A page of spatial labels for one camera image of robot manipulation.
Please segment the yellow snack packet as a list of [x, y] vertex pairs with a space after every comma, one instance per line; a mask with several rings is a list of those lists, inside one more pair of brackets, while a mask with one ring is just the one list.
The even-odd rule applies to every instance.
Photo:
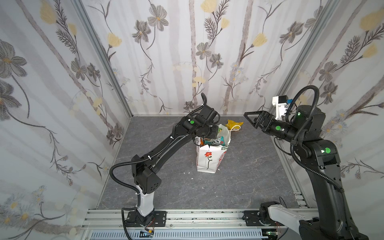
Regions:
[[233, 120], [228, 120], [226, 127], [229, 131], [239, 131], [244, 122], [235, 122]]

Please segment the white paper bag red flower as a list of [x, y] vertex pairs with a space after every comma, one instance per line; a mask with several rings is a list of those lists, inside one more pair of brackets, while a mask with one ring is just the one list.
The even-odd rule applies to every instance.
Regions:
[[200, 137], [196, 137], [194, 143], [197, 144], [197, 158], [196, 166], [197, 171], [201, 173], [210, 173], [214, 174], [218, 170], [220, 163], [222, 162], [231, 142], [231, 134], [236, 131], [229, 131], [228, 128], [224, 125], [223, 133], [217, 135], [217, 138], [220, 136], [224, 137], [225, 146], [212, 147], [209, 145], [200, 146]]

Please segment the white teal candy packet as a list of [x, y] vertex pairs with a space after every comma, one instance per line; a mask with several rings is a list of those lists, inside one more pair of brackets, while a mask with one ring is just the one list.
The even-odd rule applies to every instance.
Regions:
[[216, 139], [204, 139], [204, 145], [209, 145], [212, 147], [217, 147], [217, 146], [225, 146], [225, 140], [223, 136], [220, 136]]

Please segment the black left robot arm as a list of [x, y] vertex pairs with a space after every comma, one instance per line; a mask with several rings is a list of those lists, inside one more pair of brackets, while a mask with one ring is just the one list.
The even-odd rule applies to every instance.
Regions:
[[157, 173], [163, 165], [185, 144], [196, 137], [213, 139], [218, 134], [220, 114], [213, 108], [203, 105], [197, 110], [182, 117], [176, 123], [171, 134], [146, 155], [132, 158], [134, 183], [139, 190], [140, 205], [137, 213], [142, 217], [154, 211], [154, 192], [162, 180]]

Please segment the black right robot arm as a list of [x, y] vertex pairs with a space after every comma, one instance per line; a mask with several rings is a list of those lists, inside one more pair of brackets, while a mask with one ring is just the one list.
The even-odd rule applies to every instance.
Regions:
[[300, 220], [303, 240], [366, 240], [351, 216], [342, 186], [340, 156], [336, 145], [321, 138], [325, 113], [308, 105], [298, 107], [291, 123], [266, 111], [246, 112], [245, 118], [263, 133], [290, 143], [294, 161], [309, 175], [319, 217]]

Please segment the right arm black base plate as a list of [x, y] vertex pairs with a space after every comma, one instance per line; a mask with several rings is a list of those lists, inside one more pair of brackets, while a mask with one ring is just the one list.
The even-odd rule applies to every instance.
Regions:
[[244, 211], [242, 220], [245, 221], [247, 227], [277, 227], [281, 225], [279, 222], [273, 221], [269, 214], [262, 210]]

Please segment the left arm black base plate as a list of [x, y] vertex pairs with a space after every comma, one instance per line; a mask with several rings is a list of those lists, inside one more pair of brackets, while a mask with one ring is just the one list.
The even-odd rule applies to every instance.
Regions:
[[143, 217], [138, 211], [128, 212], [125, 218], [127, 227], [165, 227], [167, 220], [166, 211], [152, 211], [148, 216]]

